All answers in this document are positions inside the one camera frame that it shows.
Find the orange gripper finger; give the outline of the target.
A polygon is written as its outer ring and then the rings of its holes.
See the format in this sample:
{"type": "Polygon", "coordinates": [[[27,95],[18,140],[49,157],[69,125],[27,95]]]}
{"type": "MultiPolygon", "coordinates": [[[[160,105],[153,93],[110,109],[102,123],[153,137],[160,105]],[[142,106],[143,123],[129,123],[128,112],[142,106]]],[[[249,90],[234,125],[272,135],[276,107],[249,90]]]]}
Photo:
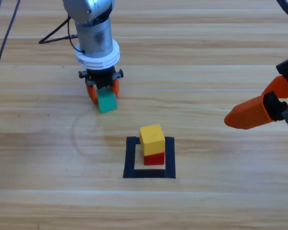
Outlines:
{"type": "Polygon", "coordinates": [[[263,94],[272,91],[278,98],[288,98],[288,81],[282,75],[275,77],[263,91],[263,94]]]}
{"type": "Polygon", "coordinates": [[[224,122],[236,129],[251,129],[284,120],[283,112],[287,109],[288,104],[279,101],[275,92],[263,93],[236,105],[225,117],[224,122]]]}
{"type": "Polygon", "coordinates": [[[98,98],[94,85],[90,85],[86,82],[86,89],[93,104],[98,105],[98,98]]]}
{"type": "Polygon", "coordinates": [[[114,80],[110,88],[115,93],[116,97],[118,98],[119,91],[120,91],[119,80],[114,80]]]}

